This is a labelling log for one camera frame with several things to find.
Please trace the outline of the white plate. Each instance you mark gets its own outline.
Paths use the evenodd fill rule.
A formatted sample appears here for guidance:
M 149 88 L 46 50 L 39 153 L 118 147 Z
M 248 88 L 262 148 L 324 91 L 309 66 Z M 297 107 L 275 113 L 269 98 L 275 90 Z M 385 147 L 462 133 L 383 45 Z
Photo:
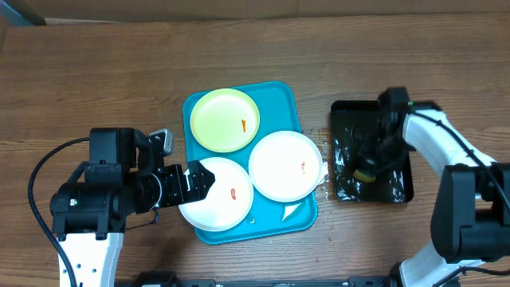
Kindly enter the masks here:
M 254 187 L 276 202 L 295 202 L 308 196 L 322 180 L 323 160 L 318 147 L 299 132 L 274 132 L 260 140 L 249 157 Z
M 200 164 L 214 174 L 215 181 L 200 201 L 178 206 L 194 227 L 219 232 L 242 222 L 253 205 L 253 184 L 246 170 L 231 159 L 210 157 Z

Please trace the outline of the yellow green sponge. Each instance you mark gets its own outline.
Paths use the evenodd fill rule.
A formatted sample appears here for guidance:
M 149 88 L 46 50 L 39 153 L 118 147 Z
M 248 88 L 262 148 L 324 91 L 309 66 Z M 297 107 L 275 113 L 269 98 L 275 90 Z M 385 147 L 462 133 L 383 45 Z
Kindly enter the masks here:
M 356 169 L 353 172 L 353 177 L 364 183 L 373 183 L 376 180 L 376 175 L 374 175 L 368 170 L 364 170 L 361 168 Z

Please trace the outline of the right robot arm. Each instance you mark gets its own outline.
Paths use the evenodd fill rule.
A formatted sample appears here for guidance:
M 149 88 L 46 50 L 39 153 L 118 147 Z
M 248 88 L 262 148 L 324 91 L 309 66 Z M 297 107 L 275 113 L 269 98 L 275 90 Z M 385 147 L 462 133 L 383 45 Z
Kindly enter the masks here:
M 509 165 L 475 148 L 433 101 L 412 101 L 403 87 L 378 97 L 376 136 L 358 150 L 354 177 L 372 183 L 419 152 L 440 179 L 430 242 L 395 265 L 390 286 L 456 286 L 467 272 L 509 255 Z

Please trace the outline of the green rimmed plate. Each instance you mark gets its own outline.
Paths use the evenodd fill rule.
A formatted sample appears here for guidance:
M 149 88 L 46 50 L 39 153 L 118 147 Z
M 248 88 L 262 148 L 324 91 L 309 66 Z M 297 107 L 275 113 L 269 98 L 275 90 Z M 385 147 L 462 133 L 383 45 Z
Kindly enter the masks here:
M 228 153 L 242 149 L 255 137 L 261 115 L 245 92 L 220 88 L 205 94 L 190 114 L 190 130 L 210 151 Z

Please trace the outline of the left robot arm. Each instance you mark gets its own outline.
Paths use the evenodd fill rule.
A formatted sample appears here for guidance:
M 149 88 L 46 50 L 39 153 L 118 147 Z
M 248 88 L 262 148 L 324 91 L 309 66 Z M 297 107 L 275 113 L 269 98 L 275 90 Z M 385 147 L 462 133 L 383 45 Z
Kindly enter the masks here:
M 186 171 L 164 163 L 173 148 L 166 129 L 94 128 L 88 143 L 89 159 L 50 202 L 63 286 L 114 285 L 128 216 L 201 201 L 215 181 L 197 160 Z

